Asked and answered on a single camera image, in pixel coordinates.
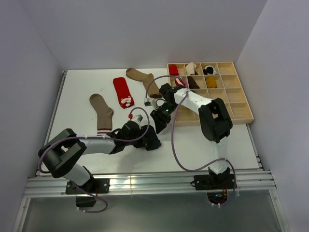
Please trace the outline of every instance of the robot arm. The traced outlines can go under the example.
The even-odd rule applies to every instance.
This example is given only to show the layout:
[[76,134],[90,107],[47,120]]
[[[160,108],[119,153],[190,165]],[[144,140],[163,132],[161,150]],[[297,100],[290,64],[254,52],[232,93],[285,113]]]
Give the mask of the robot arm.
[[[226,139],[233,124],[224,102],[219,98],[212,100],[199,96],[182,85],[171,87],[165,84],[159,91],[166,102],[150,114],[155,121],[156,133],[160,133],[167,126],[171,119],[170,115],[188,92],[188,97],[182,105],[199,115],[203,135],[215,145],[212,159],[226,158]],[[228,169],[228,164],[225,161],[218,161],[209,168],[218,175]]]
[[[142,120],[141,115],[137,115],[123,125],[122,128],[116,129],[111,133],[107,133],[105,137],[132,140],[140,137],[147,126],[140,126]],[[72,129],[65,129],[54,139],[47,143],[40,151],[39,157],[44,151],[54,143],[68,137],[76,137]],[[86,154],[104,153],[115,154],[124,150],[126,146],[132,145],[135,148],[145,147],[146,150],[154,150],[161,146],[154,128],[149,126],[146,135],[134,142],[122,142],[114,140],[85,140],[81,142],[79,139],[68,140],[60,143],[51,151],[49,151],[43,159],[43,162],[54,178],[64,177],[81,186],[85,191],[95,187],[92,174],[83,166],[77,164],[77,160]]]

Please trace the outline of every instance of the red sock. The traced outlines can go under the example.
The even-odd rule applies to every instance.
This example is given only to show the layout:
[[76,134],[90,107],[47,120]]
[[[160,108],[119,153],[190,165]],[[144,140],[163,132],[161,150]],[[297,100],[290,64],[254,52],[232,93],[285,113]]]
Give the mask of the red sock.
[[178,78],[176,78],[175,79],[175,84],[178,86],[178,85],[183,85],[183,86],[185,86],[185,82],[183,81],[183,80],[181,80],[181,79],[178,79]]
[[117,92],[118,102],[124,109],[134,105],[134,100],[127,87],[126,80],[123,77],[115,78],[113,81],[115,90]]

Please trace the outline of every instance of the gray wall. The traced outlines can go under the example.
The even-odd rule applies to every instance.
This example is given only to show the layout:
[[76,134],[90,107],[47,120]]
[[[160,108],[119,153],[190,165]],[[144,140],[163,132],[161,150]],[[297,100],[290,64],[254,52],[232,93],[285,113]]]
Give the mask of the gray wall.
[[35,172],[61,72],[19,2],[0,2],[0,32],[0,225],[6,232]]
[[254,141],[293,231],[308,231],[309,1],[268,0],[237,63]]
[[64,69],[236,61],[267,0],[20,0]]

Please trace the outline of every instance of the brown sock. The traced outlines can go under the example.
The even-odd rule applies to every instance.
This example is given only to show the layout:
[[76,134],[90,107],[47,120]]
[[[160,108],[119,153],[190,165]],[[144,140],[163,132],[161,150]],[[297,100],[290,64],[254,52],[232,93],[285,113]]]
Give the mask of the brown sock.
[[[154,80],[154,75],[152,73],[145,74],[133,68],[129,68],[126,70],[126,76],[135,81],[142,81],[145,89],[147,89],[149,84]],[[162,97],[162,95],[159,93],[159,88],[155,82],[150,85],[148,95],[151,98]]]
[[95,93],[89,98],[90,104],[97,113],[97,135],[104,135],[112,131],[113,110],[106,104],[104,98]]

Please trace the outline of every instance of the purple cable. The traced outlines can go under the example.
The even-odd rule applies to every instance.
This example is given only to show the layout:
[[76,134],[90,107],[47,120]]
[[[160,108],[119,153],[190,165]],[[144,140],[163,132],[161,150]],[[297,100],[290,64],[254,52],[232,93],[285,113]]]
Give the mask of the purple cable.
[[[148,116],[147,112],[146,112],[143,108],[141,108],[141,107],[135,107],[135,108],[133,108],[133,109],[131,110],[130,114],[131,114],[134,110],[136,110],[136,109],[142,110],[142,111],[146,114],[146,117],[147,117],[147,128],[146,128],[145,132],[144,132],[140,137],[138,137],[138,138],[136,138],[136,139],[128,139],[128,140],[125,140],[125,139],[116,139],[116,138],[104,138],[104,139],[106,139],[106,140],[120,141],[120,142],[134,142],[134,141],[137,141],[137,140],[141,139],[142,137],[144,137],[145,134],[147,133],[148,129],[149,129],[149,126],[150,126],[150,119],[149,119],[149,116]],[[50,152],[53,148],[55,148],[55,147],[56,147],[57,145],[59,145],[60,143],[63,143],[63,142],[68,141],[68,140],[74,140],[74,139],[86,139],[86,137],[85,137],[85,136],[68,137],[68,138],[61,139],[61,140],[57,141],[56,143],[52,144],[50,147],[48,147],[48,148],[43,152],[42,156],[40,157],[40,160],[39,160],[39,163],[38,163],[38,169],[39,169],[39,171],[40,171],[41,173],[45,173],[45,174],[50,173],[50,172],[48,172],[48,171],[42,170],[42,162],[43,162],[43,159],[45,158],[45,156],[47,155],[47,153]],[[102,137],[101,137],[101,136],[89,136],[89,137],[87,137],[87,139],[102,139]],[[95,199],[97,199],[97,200],[100,200],[100,201],[102,201],[102,202],[104,202],[104,203],[106,204],[106,206],[104,207],[104,209],[101,209],[101,210],[98,210],[98,211],[89,211],[89,210],[83,210],[83,209],[80,209],[80,210],[85,211],[86,213],[92,213],[92,214],[94,214],[94,213],[103,212],[104,210],[107,209],[107,206],[108,206],[108,205],[107,205],[106,200],[104,200],[104,199],[102,199],[102,198],[100,198],[100,197],[98,197],[98,196],[95,196],[95,195],[93,195],[93,194],[91,194],[91,193],[88,193],[88,192],[82,190],[82,189],[81,189],[77,184],[75,184],[73,181],[72,181],[72,183],[73,183],[73,185],[76,187],[76,189],[79,190],[80,192],[83,192],[83,193],[85,193],[85,194],[87,194],[87,195],[89,195],[89,196],[91,196],[91,197],[93,197],[93,198],[95,198]]]
[[213,161],[211,161],[211,162],[205,164],[204,166],[202,166],[202,167],[200,167],[200,168],[196,168],[196,169],[190,170],[190,169],[185,168],[185,167],[179,162],[179,160],[178,160],[178,158],[177,158],[177,155],[176,155],[175,145],[174,145],[175,119],[176,119],[176,114],[177,114],[177,112],[178,112],[178,110],[179,110],[179,107],[181,106],[181,104],[184,102],[184,100],[185,100],[187,97],[188,97],[188,91],[186,92],[185,97],[178,103],[178,105],[177,105],[177,107],[176,107],[176,109],[175,109],[175,114],[174,114],[173,123],[172,123],[172,132],[171,132],[171,143],[172,143],[173,155],[174,155],[174,158],[175,158],[177,164],[178,164],[182,169],[184,169],[184,170],[187,171],[187,172],[197,172],[197,171],[200,171],[200,170],[202,170],[202,169],[208,167],[209,165],[211,165],[211,164],[213,164],[213,163],[215,163],[215,162],[217,162],[217,161],[222,161],[222,160],[224,160],[224,161],[228,162],[228,164],[231,166],[231,168],[232,168],[232,170],[233,170],[233,174],[234,174],[234,187],[233,187],[233,191],[232,191],[230,197],[227,198],[226,202],[224,202],[223,204],[220,204],[220,206],[223,206],[223,205],[225,205],[226,203],[229,202],[230,198],[234,195],[234,192],[235,192],[235,189],[236,189],[236,172],[235,172],[235,169],[234,169],[234,166],[232,165],[232,163],[231,163],[228,159],[225,159],[225,158],[218,158],[218,159],[215,159],[215,160],[213,160]]

